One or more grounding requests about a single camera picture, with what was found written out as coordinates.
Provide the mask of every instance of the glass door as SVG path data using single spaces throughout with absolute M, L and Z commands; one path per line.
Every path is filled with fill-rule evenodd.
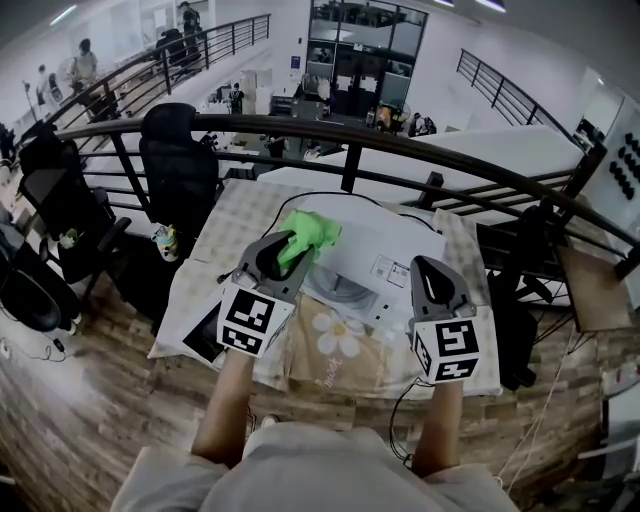
M 338 114 L 366 117 L 377 107 L 387 59 L 338 45 L 333 91 Z

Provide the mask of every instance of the black railing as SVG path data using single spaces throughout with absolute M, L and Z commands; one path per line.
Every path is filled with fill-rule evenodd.
M 580 147 L 571 134 L 520 87 L 478 57 L 462 50 L 456 69 L 471 82 L 487 101 L 512 126 L 543 124 L 562 133 L 571 143 Z
M 46 122 L 69 129 L 135 117 L 161 96 L 171 95 L 179 83 L 268 39 L 270 16 L 226 23 L 148 50 L 69 98 Z M 81 150 L 87 146 L 96 150 L 106 140 L 89 137 L 79 146 Z
M 82 153 L 81 156 L 85 158 L 117 156 L 122 164 L 123 172 L 89 171 L 87 174 L 128 178 L 131 184 L 131 189 L 126 189 L 129 191 L 124 193 L 135 194 L 140 204 L 117 204 L 117 207 L 142 210 L 147 214 L 150 220 L 153 220 L 149 209 L 147 192 L 143 189 L 139 180 L 139 178 L 144 175 L 134 172 L 133 166 L 130 162 L 131 156 L 139 156 L 140 153 L 137 150 L 125 148 L 122 144 L 121 138 L 122 134 L 139 133 L 141 125 L 142 119 L 139 118 L 120 119 L 63 130 L 58 132 L 58 136 L 63 140 L 83 139 L 95 136 L 111 138 L 114 142 L 115 151 L 85 152 Z M 549 229 L 553 231 L 554 234 L 551 238 L 557 239 L 556 235 L 562 234 L 576 237 L 620 256 L 622 261 L 618 263 L 616 267 L 619 278 L 625 277 L 636 266 L 638 266 L 638 264 L 640 264 L 640 241 L 602 215 L 575 201 L 573 197 L 558 192 L 534 179 L 516 174 L 497 165 L 438 146 L 433 146 L 425 142 L 419 142 L 402 137 L 389 137 L 386 134 L 381 134 L 370 129 L 357 129 L 334 124 L 327 125 L 326 123 L 317 121 L 304 121 L 300 119 L 272 116 L 199 114 L 196 116 L 192 129 L 194 131 L 204 132 L 226 131 L 258 134 L 268 133 L 272 135 L 280 134 L 284 136 L 304 137 L 305 139 L 335 142 L 338 144 L 348 144 L 349 149 L 347 151 L 344 166 L 287 158 L 271 158 L 260 155 L 217 153 L 217 157 L 220 160 L 271 164 L 279 167 L 289 166 L 293 168 L 340 175 L 342 176 L 341 188 L 347 192 L 353 191 L 356 180 L 366 179 L 379 183 L 405 187 L 422 192 L 423 195 L 430 195 L 432 199 L 430 201 L 425 201 L 424 204 L 432 204 L 434 198 L 438 201 L 442 199 L 453 199 L 462 205 L 475 205 L 480 207 L 482 211 L 494 210 L 517 218 L 520 216 L 521 211 L 513 208 L 513 203 L 504 204 L 492 200 L 495 199 L 495 197 L 482 197 L 480 195 L 481 193 L 491 192 L 500 188 L 509 188 L 517 194 L 528 196 L 528 201 L 531 201 L 531 198 L 533 198 L 533 200 L 544 201 L 559 208 L 558 213 L 553 214 L 552 218 L 548 221 Z M 441 165 L 449 169 L 462 171 L 488 180 L 495 183 L 495 185 L 487 185 L 484 187 L 477 187 L 476 189 L 460 191 L 442 188 L 441 186 L 434 184 L 431 179 L 427 181 L 427 183 L 420 183 L 394 176 L 360 170 L 358 166 L 360 154 L 363 148 L 375 149 Z M 548 177 L 541 176 L 539 178 L 543 180 Z M 572 179 L 575 180 L 577 178 L 580 178 L 578 173 L 573 174 Z M 112 189 L 111 191 L 117 194 L 123 193 L 123 189 Z M 631 250 L 628 254 L 624 254 L 620 251 L 611 249 L 607 245 L 598 241 L 591 240 L 580 233 L 567 229 L 565 227 L 566 221 L 563 221 L 567 214 L 578 216 L 623 240 L 630 245 Z

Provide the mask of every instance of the black office chair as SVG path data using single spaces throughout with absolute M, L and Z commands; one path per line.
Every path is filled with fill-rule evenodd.
M 43 239 L 40 258 L 56 262 L 70 284 L 91 275 L 86 300 L 131 219 L 116 220 L 106 192 L 89 189 L 75 142 L 61 142 L 50 129 L 44 130 L 21 151 L 20 161 L 24 172 L 20 191 L 38 211 L 49 235 L 58 240 L 72 228 L 79 235 L 70 249 L 58 244 L 59 258 Z
M 528 368 L 538 330 L 538 322 L 518 299 L 531 293 L 551 303 L 549 289 L 537 278 L 525 275 L 525 286 L 518 290 L 523 270 L 544 259 L 548 248 L 546 219 L 552 215 L 549 205 L 527 208 L 517 221 L 517 233 L 503 270 L 488 276 L 491 305 L 496 326 L 500 361 L 500 382 L 511 391 L 520 386 L 531 387 L 536 374 Z
M 157 105 L 144 117 L 140 139 L 153 219 L 192 238 L 223 188 L 215 153 L 191 138 L 195 115 L 191 105 Z
M 71 288 L 27 242 L 18 250 L 0 233 L 0 301 L 2 307 L 27 327 L 50 332 L 71 330 L 80 313 L 80 301 Z

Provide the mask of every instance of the white shirt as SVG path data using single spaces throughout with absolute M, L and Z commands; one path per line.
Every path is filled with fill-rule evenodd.
M 483 466 L 459 466 L 421 480 L 386 452 L 375 432 L 358 430 L 355 437 L 296 423 L 263 428 L 249 438 L 242 462 L 231 471 L 187 452 L 144 448 L 111 510 L 517 510 Z

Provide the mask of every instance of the white flower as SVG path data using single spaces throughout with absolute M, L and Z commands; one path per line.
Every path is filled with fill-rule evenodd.
M 355 357 L 360 353 L 359 341 L 355 336 L 364 334 L 364 325 L 353 318 L 341 319 L 338 313 L 331 310 L 331 315 L 318 313 L 313 319 L 313 327 L 322 334 L 318 338 L 318 350 L 324 355 L 340 351 L 347 357 Z

